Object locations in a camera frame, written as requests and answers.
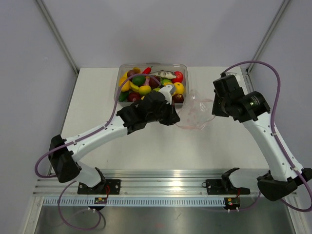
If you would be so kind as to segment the dark green toy avocado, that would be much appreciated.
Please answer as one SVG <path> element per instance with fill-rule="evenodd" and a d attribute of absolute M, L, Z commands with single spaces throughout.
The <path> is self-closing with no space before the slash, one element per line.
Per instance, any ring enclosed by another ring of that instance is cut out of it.
<path fill-rule="evenodd" d="M 145 76 L 135 76 L 132 78 L 132 83 L 136 86 L 142 86 L 146 81 Z"/>

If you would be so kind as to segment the clear zip top bag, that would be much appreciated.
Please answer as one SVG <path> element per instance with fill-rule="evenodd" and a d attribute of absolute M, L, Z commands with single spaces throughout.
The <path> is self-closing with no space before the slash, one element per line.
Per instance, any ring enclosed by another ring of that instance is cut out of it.
<path fill-rule="evenodd" d="M 213 100 L 204 97 L 197 90 L 193 89 L 184 99 L 182 108 L 178 111 L 180 122 L 175 125 L 184 130 L 202 130 L 212 121 Z"/>

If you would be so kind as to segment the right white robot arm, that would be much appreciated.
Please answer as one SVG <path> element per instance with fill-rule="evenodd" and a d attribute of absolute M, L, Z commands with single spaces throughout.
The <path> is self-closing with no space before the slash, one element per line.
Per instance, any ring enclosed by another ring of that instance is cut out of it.
<path fill-rule="evenodd" d="M 259 146 L 269 171 L 257 178 L 260 192 L 270 201 L 277 201 L 294 192 L 312 178 L 312 170 L 304 168 L 292 155 L 283 139 L 276 139 L 271 111 L 263 95 L 257 91 L 245 94 L 234 75 L 213 81 L 212 114 L 233 117 L 249 131 Z"/>

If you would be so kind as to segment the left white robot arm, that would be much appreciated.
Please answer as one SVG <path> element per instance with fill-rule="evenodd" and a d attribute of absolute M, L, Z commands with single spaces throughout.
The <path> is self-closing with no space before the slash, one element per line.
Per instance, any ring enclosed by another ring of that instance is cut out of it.
<path fill-rule="evenodd" d="M 116 138 L 144 129 L 148 123 L 172 126 L 180 122 L 174 104 L 160 92 L 151 92 L 113 114 L 107 123 L 80 135 L 52 138 L 48 158 L 60 183 L 78 181 L 93 193 L 102 193 L 106 178 L 99 168 L 82 163 L 84 156 Z"/>

